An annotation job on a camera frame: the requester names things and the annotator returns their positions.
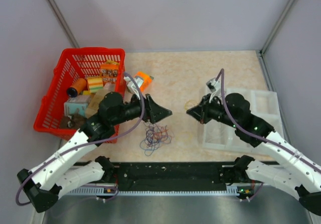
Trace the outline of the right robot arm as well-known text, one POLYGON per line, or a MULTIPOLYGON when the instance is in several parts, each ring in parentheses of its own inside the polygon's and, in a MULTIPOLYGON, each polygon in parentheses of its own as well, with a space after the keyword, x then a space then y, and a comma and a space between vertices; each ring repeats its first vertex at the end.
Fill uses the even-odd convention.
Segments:
POLYGON ((241 94, 213 99, 207 94, 186 113, 201 124, 215 120, 233 127, 241 141, 261 150, 283 167, 278 170, 253 158, 241 157, 234 169, 237 180, 266 183, 294 197, 309 212, 320 215, 320 165, 287 142, 271 124, 252 114, 249 101, 241 94))

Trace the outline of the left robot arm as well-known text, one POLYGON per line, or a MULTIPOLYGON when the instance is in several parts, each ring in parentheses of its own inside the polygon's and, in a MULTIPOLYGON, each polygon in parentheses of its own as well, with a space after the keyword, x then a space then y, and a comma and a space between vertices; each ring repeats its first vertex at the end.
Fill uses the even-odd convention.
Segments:
POLYGON ((88 118, 63 147, 38 166, 22 169, 17 174, 19 191, 26 194, 36 212, 42 213, 73 189, 92 181, 110 181, 114 171, 105 157, 80 170, 71 170, 71 167, 102 143, 118 139, 115 126, 133 119, 155 124, 172 114, 155 103, 150 94, 133 95, 130 102, 124 102, 120 93, 108 93, 99 103, 98 112, 88 118))

